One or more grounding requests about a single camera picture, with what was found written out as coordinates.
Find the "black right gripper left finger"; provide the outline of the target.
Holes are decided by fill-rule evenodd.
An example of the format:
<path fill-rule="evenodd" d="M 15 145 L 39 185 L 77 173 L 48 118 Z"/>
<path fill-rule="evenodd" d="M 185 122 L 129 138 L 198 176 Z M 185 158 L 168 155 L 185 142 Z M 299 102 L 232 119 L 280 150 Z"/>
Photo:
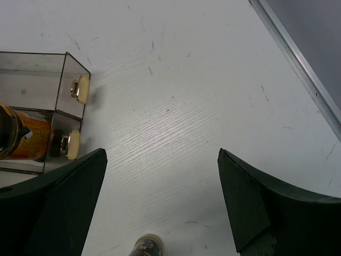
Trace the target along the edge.
<path fill-rule="evenodd" d="M 81 255 L 107 162 L 99 148 L 1 188 L 1 255 Z"/>

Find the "red lid chili jar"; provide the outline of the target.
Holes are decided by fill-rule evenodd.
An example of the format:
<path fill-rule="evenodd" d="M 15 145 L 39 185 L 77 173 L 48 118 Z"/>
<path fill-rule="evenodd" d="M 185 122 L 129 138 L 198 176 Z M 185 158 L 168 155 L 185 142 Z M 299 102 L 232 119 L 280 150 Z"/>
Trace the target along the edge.
<path fill-rule="evenodd" d="M 43 162 L 47 154 L 61 156 L 61 129 L 52 128 L 52 115 L 16 110 L 1 103 L 1 160 Z"/>

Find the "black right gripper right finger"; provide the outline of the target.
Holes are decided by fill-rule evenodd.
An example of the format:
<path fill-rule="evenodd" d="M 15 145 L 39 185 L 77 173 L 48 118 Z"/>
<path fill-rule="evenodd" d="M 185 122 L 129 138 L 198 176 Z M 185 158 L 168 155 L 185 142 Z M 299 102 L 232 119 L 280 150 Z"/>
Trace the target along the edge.
<path fill-rule="evenodd" d="M 217 162 L 240 255 L 340 255 L 340 198 L 291 185 L 225 149 Z"/>

